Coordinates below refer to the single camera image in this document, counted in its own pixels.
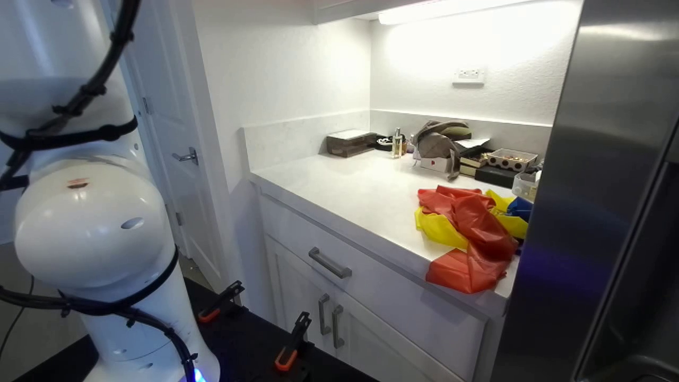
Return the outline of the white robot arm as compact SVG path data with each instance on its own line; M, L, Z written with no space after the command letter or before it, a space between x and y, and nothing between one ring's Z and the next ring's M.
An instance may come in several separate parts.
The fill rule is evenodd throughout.
M152 44L143 0L0 0L2 188L18 258L98 351L86 382L222 382L122 67Z

